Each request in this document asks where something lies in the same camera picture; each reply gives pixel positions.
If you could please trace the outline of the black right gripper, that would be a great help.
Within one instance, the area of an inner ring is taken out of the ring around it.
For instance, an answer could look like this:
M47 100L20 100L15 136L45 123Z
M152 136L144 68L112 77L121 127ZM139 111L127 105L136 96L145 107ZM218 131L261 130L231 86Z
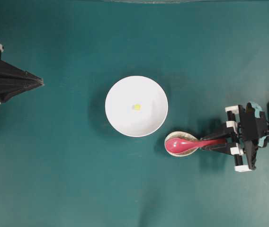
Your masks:
M255 170L257 150L264 146L267 137L267 120L263 109L255 102L248 102L246 107L226 107L225 112L228 121L200 140L230 138L232 142L203 146L202 149L234 156L236 172ZM238 139L243 143L243 148L236 143Z

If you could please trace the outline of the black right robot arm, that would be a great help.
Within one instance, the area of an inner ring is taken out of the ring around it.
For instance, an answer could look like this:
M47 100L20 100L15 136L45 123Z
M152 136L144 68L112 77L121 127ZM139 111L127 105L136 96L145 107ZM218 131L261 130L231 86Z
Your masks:
M269 120L265 112L255 102L229 106L225 112L228 121L201 139L202 142L216 140L216 144L204 145L202 149L233 156L236 172L255 170L257 151L269 141Z

